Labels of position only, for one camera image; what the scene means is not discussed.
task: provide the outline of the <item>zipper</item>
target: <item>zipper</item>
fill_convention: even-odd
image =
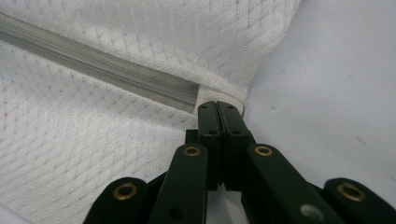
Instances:
[[[199,84],[131,63],[0,13],[0,39],[158,103],[193,112]]]

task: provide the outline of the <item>brass grommet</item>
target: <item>brass grommet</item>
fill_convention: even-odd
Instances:
[[[201,150],[198,147],[186,147],[184,148],[183,153],[186,156],[197,156],[201,154]]]
[[[268,156],[271,156],[272,154],[274,154],[273,150],[269,147],[256,147],[256,148],[254,148],[254,151],[257,154],[259,154],[261,156],[265,156],[265,157],[268,157]]]
[[[338,192],[340,192],[344,197],[355,201],[355,202],[361,202],[364,200],[366,195],[364,194],[361,189],[358,189],[355,185],[348,184],[348,183],[342,183],[337,186]]]
[[[134,197],[136,193],[137,193],[137,186],[132,182],[128,182],[121,184],[116,189],[114,189],[113,197],[116,198],[117,200],[124,201]]]

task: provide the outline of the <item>zipper track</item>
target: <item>zipper track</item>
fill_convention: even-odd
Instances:
[[[131,63],[0,13],[0,39],[74,70],[192,113],[199,84]]]

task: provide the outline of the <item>white fabric panel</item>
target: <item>white fabric panel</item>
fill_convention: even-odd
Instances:
[[[201,84],[198,103],[248,86],[300,0],[1,1],[0,11]],[[168,168],[194,115],[0,42],[0,203],[36,223],[80,223],[111,181]]]
[[[300,0],[8,1],[1,12],[246,101]]]
[[[0,202],[79,223],[113,180],[165,171],[197,119],[0,42]]]
[[[249,96],[247,126],[311,183],[361,182],[396,208],[396,2],[303,1]]]

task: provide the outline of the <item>textured white fabric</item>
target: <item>textured white fabric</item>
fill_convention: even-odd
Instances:
[[[2,1],[0,11],[244,105],[299,0]],[[194,115],[0,42],[0,203],[79,223],[111,181],[168,167]]]
[[[246,101],[300,0],[9,1],[1,12]]]

